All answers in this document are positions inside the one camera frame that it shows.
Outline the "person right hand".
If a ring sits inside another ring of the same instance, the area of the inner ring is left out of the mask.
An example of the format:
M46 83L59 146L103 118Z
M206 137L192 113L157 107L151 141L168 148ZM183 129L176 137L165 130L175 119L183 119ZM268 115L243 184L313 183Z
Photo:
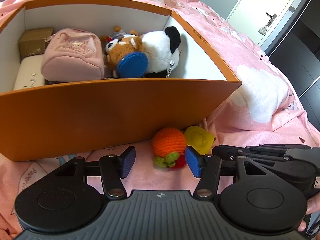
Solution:
M306 215L318 212L320 210L320 192L308 199ZM306 222L302 221L298 231L302 232L306 228Z

